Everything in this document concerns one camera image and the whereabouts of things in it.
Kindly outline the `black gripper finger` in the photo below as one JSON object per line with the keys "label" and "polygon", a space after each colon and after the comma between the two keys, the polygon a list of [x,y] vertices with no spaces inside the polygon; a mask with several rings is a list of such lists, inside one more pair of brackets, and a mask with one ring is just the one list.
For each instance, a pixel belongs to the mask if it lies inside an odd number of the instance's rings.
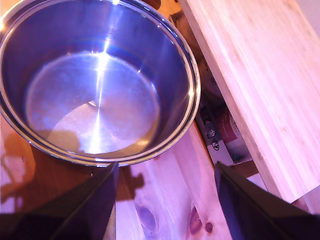
{"label": "black gripper finger", "polygon": [[119,167],[112,163],[85,182],[27,213],[16,240],[101,240],[116,200]]}
{"label": "black gripper finger", "polygon": [[320,216],[265,191],[222,162],[215,164],[218,199],[234,240],[318,240]]}

